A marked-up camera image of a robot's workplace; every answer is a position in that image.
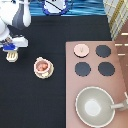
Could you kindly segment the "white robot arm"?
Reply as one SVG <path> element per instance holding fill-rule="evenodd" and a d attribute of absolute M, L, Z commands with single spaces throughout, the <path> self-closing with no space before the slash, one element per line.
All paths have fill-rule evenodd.
<path fill-rule="evenodd" d="M 8 26 L 22 30 L 30 24 L 29 0 L 0 0 L 0 47 L 4 51 L 28 46 L 28 40 L 24 36 L 12 36 Z"/>

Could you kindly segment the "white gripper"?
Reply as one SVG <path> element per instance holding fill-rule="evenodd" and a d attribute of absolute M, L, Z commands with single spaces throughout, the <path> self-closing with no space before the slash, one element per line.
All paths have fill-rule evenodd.
<path fill-rule="evenodd" d="M 0 42 L 0 48 L 2 48 L 4 51 L 14 51 L 20 47 L 27 47 L 27 46 L 28 46 L 28 40 L 23 36 L 13 38 L 11 42 L 7 42 L 7 41 Z"/>

